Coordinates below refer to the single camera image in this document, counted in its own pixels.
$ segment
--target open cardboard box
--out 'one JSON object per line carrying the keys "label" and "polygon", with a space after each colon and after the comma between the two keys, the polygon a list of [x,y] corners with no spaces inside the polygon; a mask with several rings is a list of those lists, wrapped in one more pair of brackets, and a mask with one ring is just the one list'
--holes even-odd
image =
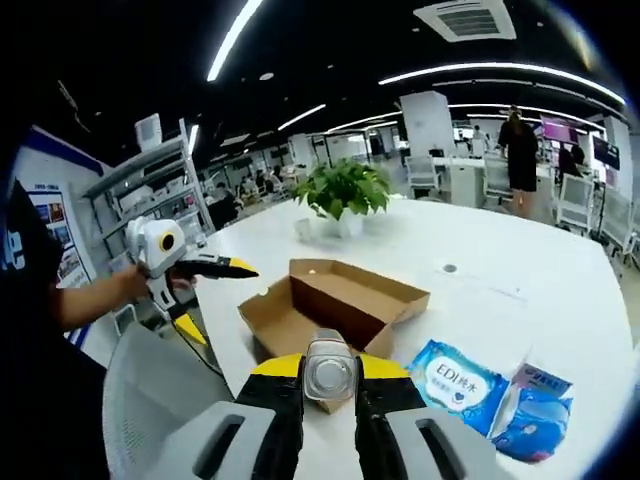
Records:
{"label": "open cardboard box", "polygon": [[[388,358],[391,325],[427,308],[429,292],[335,260],[297,259],[266,295],[238,307],[275,356],[305,354],[318,327],[333,328],[357,352]],[[329,413],[343,402],[320,402]]]}

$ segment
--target white pot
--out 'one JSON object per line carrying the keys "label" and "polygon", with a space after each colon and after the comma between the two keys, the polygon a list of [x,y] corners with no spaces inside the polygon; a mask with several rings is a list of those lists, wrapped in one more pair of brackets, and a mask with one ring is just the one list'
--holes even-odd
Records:
{"label": "white pot", "polygon": [[331,233],[340,238],[350,238],[362,233],[362,223],[364,215],[356,215],[348,208],[345,208],[340,215],[340,220],[336,220],[328,215]]}

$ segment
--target blue package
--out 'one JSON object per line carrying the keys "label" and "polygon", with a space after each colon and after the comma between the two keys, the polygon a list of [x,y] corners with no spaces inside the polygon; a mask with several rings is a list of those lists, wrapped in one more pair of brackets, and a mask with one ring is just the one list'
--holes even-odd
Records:
{"label": "blue package", "polygon": [[498,428],[491,441],[502,453],[525,462],[537,462],[554,454],[567,431],[571,398],[558,398],[541,390],[512,387],[515,411],[509,399],[504,415],[510,420]]}
{"label": "blue package", "polygon": [[427,406],[441,407],[489,434],[509,382],[446,343],[429,341],[408,370]]}

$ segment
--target computer screen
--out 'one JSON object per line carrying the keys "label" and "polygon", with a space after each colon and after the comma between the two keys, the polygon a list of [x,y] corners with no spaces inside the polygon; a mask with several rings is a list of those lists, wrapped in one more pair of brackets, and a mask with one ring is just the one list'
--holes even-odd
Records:
{"label": "computer screen", "polygon": [[564,120],[558,118],[541,117],[542,135],[547,140],[578,144],[578,132],[567,125]]}
{"label": "computer screen", "polygon": [[598,137],[593,137],[593,158],[620,170],[620,149]]}

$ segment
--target table surface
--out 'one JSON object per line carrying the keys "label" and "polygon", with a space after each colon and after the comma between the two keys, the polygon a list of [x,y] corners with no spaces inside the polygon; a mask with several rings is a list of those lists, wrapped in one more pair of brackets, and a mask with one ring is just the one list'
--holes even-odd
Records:
{"label": "table surface", "polygon": [[[293,223],[310,218],[301,243]],[[392,200],[353,239],[322,235],[326,220],[289,201],[208,239],[240,257],[247,280],[200,279],[196,293],[213,350],[234,395],[256,365],[237,306],[287,274],[291,258],[333,258],[431,292],[427,311],[394,327],[393,359],[407,365],[430,340],[448,342],[510,376],[527,360],[574,383],[567,436],[556,454],[527,465],[497,454],[516,478],[576,478],[613,433],[632,385],[632,343],[620,288],[602,247],[560,229],[465,207]],[[445,273],[452,264],[455,273]],[[333,415],[305,406],[296,478],[361,478],[353,401]]]}

